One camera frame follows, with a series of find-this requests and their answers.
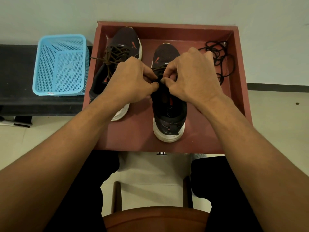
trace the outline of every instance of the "wooden chair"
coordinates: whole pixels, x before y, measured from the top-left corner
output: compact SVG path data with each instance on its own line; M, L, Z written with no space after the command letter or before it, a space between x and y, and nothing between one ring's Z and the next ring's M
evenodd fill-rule
M144 207L122 211L121 185L114 183L111 214L103 217L108 232L204 232L209 213L193 209L189 177L183 180L183 207Z

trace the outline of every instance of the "hand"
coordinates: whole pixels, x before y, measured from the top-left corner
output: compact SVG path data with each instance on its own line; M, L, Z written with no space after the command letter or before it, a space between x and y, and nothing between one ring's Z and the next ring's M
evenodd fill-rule
M161 82L172 95L195 106L223 95L212 52L203 55L193 47L168 64Z
M123 105L141 101L159 88L152 69L139 59L130 57L120 62L102 94L118 98Z

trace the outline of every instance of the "person's left hand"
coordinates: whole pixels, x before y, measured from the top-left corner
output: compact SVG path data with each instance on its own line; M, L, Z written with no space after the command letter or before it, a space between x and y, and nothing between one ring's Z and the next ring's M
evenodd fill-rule
M120 62L102 94L117 98L123 105L141 101L159 88L152 69L137 58Z

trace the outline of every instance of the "black table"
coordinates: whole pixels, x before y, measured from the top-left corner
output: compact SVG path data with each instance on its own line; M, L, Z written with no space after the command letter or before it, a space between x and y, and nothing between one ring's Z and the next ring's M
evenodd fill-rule
M0 116L74 116L84 96L37 96L32 91L36 45L0 45Z

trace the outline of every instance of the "floor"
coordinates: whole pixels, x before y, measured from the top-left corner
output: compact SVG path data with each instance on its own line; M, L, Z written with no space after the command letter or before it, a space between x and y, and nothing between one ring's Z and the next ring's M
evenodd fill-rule
M297 167L309 175L309 93L249 91L253 125ZM33 127L0 126L0 169L45 140L71 117L33 117ZM182 179L190 156L124 152L126 167L114 173L101 189L102 215L110 214L112 188L122 184L123 209L168 205L182 207ZM209 212L206 199L193 197L194 208Z

